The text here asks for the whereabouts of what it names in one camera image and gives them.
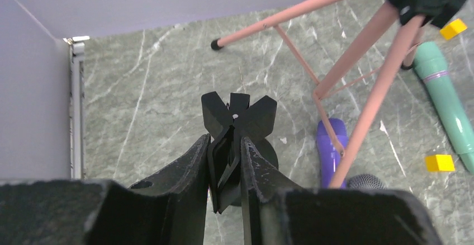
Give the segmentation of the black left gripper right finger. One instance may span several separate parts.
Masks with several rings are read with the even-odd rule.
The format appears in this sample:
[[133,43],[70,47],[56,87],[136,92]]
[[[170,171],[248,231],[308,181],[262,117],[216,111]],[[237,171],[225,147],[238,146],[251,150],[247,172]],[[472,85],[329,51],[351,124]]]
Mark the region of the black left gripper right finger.
[[402,190],[305,189],[241,139],[246,244],[441,244],[425,206]]

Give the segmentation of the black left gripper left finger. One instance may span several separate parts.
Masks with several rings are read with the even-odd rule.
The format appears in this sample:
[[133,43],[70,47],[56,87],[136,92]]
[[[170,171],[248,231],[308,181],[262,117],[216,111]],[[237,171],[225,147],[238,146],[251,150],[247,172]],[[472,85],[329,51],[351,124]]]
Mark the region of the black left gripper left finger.
[[112,180],[1,183],[2,244],[202,244],[207,205],[202,135],[157,173]]

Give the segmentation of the purple microphone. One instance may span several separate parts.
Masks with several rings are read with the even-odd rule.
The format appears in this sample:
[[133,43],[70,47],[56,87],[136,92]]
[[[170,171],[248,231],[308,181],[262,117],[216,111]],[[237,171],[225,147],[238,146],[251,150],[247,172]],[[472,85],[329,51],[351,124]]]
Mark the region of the purple microphone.
[[[344,121],[338,118],[330,118],[329,122],[339,142],[343,147],[346,147],[349,138]],[[340,163],[340,154],[333,146],[329,133],[326,131],[322,121],[319,121],[317,125],[316,146],[320,157],[321,186],[322,188],[328,188],[336,167]]]

